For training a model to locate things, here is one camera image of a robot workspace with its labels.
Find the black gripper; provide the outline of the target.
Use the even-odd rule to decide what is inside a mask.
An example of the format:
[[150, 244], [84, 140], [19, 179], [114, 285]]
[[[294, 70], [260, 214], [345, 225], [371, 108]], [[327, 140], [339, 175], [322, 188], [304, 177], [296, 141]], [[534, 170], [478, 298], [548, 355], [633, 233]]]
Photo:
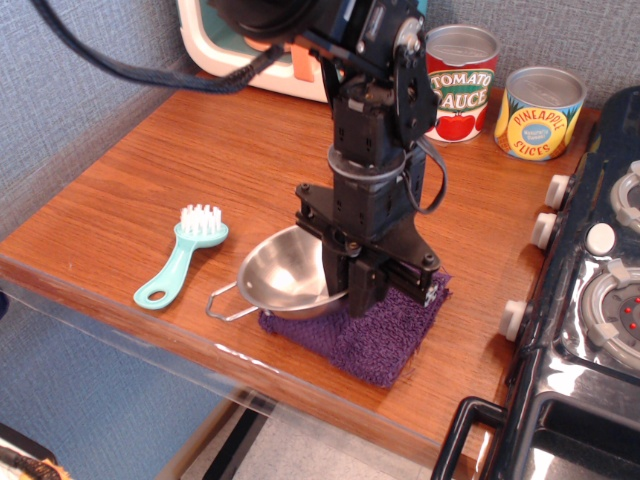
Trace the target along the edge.
[[426, 169], [408, 164], [378, 184], [334, 175], [334, 186], [303, 183], [297, 225], [322, 242], [330, 296], [349, 287], [349, 315], [364, 316], [389, 288], [424, 305], [440, 259], [415, 225]]

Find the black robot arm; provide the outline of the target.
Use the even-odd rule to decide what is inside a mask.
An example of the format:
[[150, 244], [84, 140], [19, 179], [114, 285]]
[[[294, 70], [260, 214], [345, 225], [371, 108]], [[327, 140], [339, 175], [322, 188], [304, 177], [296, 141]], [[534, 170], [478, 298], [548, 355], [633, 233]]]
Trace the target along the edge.
[[414, 1], [217, 1], [236, 33], [309, 51], [321, 65], [333, 119], [329, 187], [302, 184], [298, 225], [322, 243], [330, 294], [365, 314], [390, 288], [424, 302], [440, 262], [415, 226], [438, 97], [427, 32]]

